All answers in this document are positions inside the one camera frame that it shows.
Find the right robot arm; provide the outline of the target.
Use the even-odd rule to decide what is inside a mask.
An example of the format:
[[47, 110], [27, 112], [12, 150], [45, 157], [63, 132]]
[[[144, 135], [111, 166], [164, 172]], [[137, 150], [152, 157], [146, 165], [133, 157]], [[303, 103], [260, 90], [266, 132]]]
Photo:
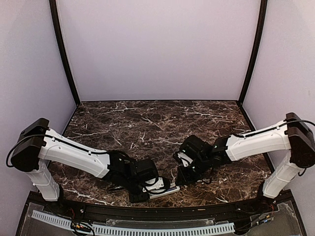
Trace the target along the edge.
[[284, 120], [267, 128], [221, 137], [212, 145], [190, 135], [173, 155], [180, 164], [176, 185], [195, 183], [214, 167], [257, 154], [287, 150], [280, 165], [262, 183], [261, 195], [251, 203], [255, 213], [262, 213], [269, 207], [270, 199], [276, 198], [302, 170], [315, 164], [315, 139], [308, 124], [310, 121], [300, 119], [295, 113], [288, 113]]

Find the white remote control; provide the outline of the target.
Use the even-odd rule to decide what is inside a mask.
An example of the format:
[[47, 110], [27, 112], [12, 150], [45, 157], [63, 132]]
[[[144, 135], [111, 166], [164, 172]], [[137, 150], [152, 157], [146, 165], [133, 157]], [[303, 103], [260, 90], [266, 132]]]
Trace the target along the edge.
[[171, 191], [171, 192], [167, 192], [167, 190], [165, 189], [152, 190], [153, 194], [149, 193], [149, 197], [150, 199], [155, 199], [155, 198], [164, 197], [166, 195], [173, 194], [180, 191], [180, 187], [176, 185], [171, 185], [170, 188], [177, 188], [177, 190]]

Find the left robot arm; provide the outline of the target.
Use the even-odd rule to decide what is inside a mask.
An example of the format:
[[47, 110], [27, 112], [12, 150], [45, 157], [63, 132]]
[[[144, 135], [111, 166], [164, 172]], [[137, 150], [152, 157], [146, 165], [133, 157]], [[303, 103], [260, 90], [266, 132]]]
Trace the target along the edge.
[[136, 160], [120, 150], [94, 149], [63, 137], [39, 118], [25, 128], [6, 157], [6, 165], [28, 175], [44, 200], [58, 214], [69, 211], [63, 189], [45, 161], [82, 170], [128, 191], [131, 203], [140, 203], [178, 192], [180, 188], [161, 177], [152, 159]]

